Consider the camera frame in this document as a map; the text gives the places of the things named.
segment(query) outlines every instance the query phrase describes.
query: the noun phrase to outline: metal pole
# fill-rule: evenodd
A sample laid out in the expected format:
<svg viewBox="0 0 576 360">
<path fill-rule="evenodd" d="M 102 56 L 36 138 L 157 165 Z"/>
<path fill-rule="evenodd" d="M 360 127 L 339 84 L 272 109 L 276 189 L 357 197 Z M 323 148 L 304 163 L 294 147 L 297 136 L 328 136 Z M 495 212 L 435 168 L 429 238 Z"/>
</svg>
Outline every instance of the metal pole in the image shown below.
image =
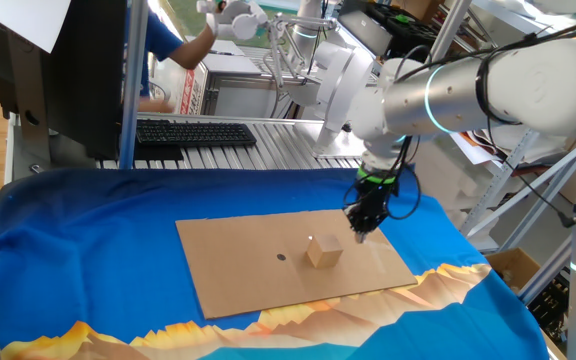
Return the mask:
<svg viewBox="0 0 576 360">
<path fill-rule="evenodd" d="M 448 48 L 450 48 L 450 44 L 452 44 L 455 35 L 457 35 L 457 30 L 459 30 L 459 26 L 464 21 L 471 2 L 472 0 L 459 0 L 455 2 L 455 5 L 448 12 L 446 21 L 441 27 L 432 49 L 430 49 L 433 61 L 443 58 L 448 52 Z"/>
<path fill-rule="evenodd" d="M 561 169 L 561 171 L 555 175 L 555 177 L 550 182 L 550 185 L 548 185 L 548 188 L 541 194 L 541 196 L 548 201 L 552 201 L 555 195 L 559 193 L 559 190 L 561 190 L 561 188 L 566 184 L 568 179 L 570 179 L 575 171 L 576 159 L 575 161 L 567 164 L 566 167 Z M 504 242 L 503 245 L 499 247 L 498 251 L 504 251 L 517 247 L 517 245 L 519 245 L 521 242 L 521 239 L 523 239 L 524 235 L 526 235 L 528 230 L 532 227 L 535 221 L 537 221 L 547 206 L 548 204 L 538 199 L 535 205 L 530 208 L 530 211 L 528 211 L 523 220 L 521 220 L 519 225 L 517 225 L 515 230 L 508 237 L 506 242 Z"/>
<path fill-rule="evenodd" d="M 541 186 L 541 184 L 545 183 L 546 180 L 550 179 L 560 169 L 562 169 L 565 165 L 567 165 L 568 163 L 573 161 L 575 158 L 576 158 L 576 148 L 574 148 L 570 153 L 568 153 L 568 155 L 566 155 L 563 159 L 559 160 L 550 169 L 546 170 L 545 173 L 541 174 L 541 176 L 539 176 L 535 181 L 530 183 L 530 186 L 532 186 L 533 188 Z M 503 215 L 506 211 L 510 210 L 510 208 L 515 206 L 515 204 L 517 204 L 519 201 L 521 201 L 525 196 L 527 196 L 531 192 L 532 192 L 532 190 L 530 190 L 529 187 L 526 186 L 525 188 L 523 188 L 520 192 L 515 194 L 515 196 L 513 196 L 512 199 L 508 200 L 505 204 L 503 204 L 497 210 L 495 210 L 495 212 L 488 215 L 487 218 L 485 218 L 484 220 L 479 222 L 477 224 L 477 226 L 472 228 L 472 230 L 470 230 L 470 232 L 468 233 L 467 237 L 471 237 L 471 236 L 475 235 L 476 233 L 478 233 L 479 231 L 481 231 L 481 229 L 485 228 L 486 225 L 490 224 L 493 220 L 495 220 L 496 218 Z"/>
<path fill-rule="evenodd" d="M 499 45 L 497 45 L 497 43 L 492 38 L 492 36 L 490 36 L 490 33 L 488 32 L 488 30 L 486 30 L 486 28 L 484 27 L 484 24 L 481 23 L 481 20 L 479 20 L 479 18 L 475 14 L 475 12 L 468 9 L 468 15 L 470 15 L 470 18 L 472 19 L 472 21 L 474 21 L 475 24 L 477 24 L 477 27 L 479 29 L 481 29 L 481 32 L 484 34 L 484 37 L 486 38 L 486 40 L 488 40 L 490 45 L 492 45 L 492 47 L 494 47 L 494 48 L 499 47 Z"/>
<path fill-rule="evenodd" d="M 501 188 L 504 186 L 506 181 L 508 181 L 510 175 L 512 175 L 513 169 L 517 167 L 517 164 L 519 164 L 521 159 L 524 158 L 526 151 L 528 151 L 533 142 L 537 140 L 538 136 L 539 133 L 530 129 L 524 133 L 524 136 L 519 141 L 517 147 L 515 147 L 510 156 L 508 156 L 508 159 L 506 159 L 506 162 L 502 165 L 501 169 L 497 171 L 495 176 L 492 178 L 490 185 L 488 185 L 488 189 L 486 189 L 484 195 L 481 197 L 481 199 L 479 199 L 477 205 L 475 205 L 475 207 L 470 210 L 466 221 L 463 223 L 463 225 L 461 225 L 459 231 L 464 236 L 470 234 L 470 230 L 472 230 L 475 225 L 477 225 L 479 218 L 481 218 L 481 215 L 483 215 L 486 209 L 494 205 L 492 203 L 493 200 L 497 194 L 499 194 L 499 191 L 501 191 Z"/>
<path fill-rule="evenodd" d="M 528 305 L 552 279 L 557 276 L 564 266 L 570 265 L 572 254 L 572 235 L 564 241 L 554 254 L 546 261 L 539 271 L 524 285 L 517 296 L 524 304 Z"/>
<path fill-rule="evenodd" d="M 148 1 L 128 0 L 128 8 L 130 24 L 124 79 L 124 115 L 121 126 L 121 147 L 119 148 L 119 168 L 122 170 L 132 168 L 135 153 L 141 69 L 144 61 L 148 25 Z"/>
</svg>

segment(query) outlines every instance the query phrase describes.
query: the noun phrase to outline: computer monitor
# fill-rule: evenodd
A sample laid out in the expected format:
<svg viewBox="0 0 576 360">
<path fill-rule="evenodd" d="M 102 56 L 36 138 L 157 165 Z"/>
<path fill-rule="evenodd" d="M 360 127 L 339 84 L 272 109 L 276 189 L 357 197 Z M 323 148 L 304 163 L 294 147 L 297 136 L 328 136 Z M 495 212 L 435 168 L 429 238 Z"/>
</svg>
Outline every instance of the computer monitor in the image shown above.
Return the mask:
<svg viewBox="0 0 576 360">
<path fill-rule="evenodd" d="M 126 0 L 72 0 L 50 54 L 0 23 L 0 103 L 20 114 L 31 151 L 50 128 L 117 157 L 127 20 Z"/>
</svg>

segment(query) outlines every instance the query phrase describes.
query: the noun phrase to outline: table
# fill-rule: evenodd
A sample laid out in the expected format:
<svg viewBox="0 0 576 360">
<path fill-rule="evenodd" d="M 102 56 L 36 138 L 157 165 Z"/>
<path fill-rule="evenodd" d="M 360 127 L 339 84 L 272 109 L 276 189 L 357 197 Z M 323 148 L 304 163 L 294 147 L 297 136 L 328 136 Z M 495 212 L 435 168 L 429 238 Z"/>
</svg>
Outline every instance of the table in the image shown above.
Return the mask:
<svg viewBox="0 0 576 360">
<path fill-rule="evenodd" d="M 5 359 L 547 359 L 535 320 L 424 197 L 381 230 L 419 285 L 216 320 L 175 220 L 339 208 L 352 169 L 57 170 L 0 193 Z M 393 213 L 407 212 L 402 179 Z"/>
</svg>

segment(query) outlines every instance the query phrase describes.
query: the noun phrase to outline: cardboard sheet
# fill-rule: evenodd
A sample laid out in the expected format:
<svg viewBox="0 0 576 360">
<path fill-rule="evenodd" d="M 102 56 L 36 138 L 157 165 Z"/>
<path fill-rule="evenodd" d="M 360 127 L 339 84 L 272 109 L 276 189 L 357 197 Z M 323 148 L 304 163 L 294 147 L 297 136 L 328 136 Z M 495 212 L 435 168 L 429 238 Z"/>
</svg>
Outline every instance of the cardboard sheet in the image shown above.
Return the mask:
<svg viewBox="0 0 576 360">
<path fill-rule="evenodd" d="M 177 229 L 206 319 L 417 283 L 379 229 L 357 243 L 341 210 L 177 221 Z M 308 260 L 317 234 L 343 247 L 335 267 Z"/>
</svg>

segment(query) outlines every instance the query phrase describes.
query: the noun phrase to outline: person's arm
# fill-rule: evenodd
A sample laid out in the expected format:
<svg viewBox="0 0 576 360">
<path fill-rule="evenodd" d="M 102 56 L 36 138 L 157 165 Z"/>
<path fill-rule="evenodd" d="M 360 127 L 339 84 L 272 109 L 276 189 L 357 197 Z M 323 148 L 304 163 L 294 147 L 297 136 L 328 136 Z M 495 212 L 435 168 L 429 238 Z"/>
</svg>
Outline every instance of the person's arm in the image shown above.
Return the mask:
<svg viewBox="0 0 576 360">
<path fill-rule="evenodd" d="M 216 37 L 213 35 L 212 30 L 206 25 L 199 36 L 193 41 L 183 43 L 169 57 L 184 69 L 194 69 L 208 55 L 212 44 L 215 43 L 215 39 Z"/>
</svg>

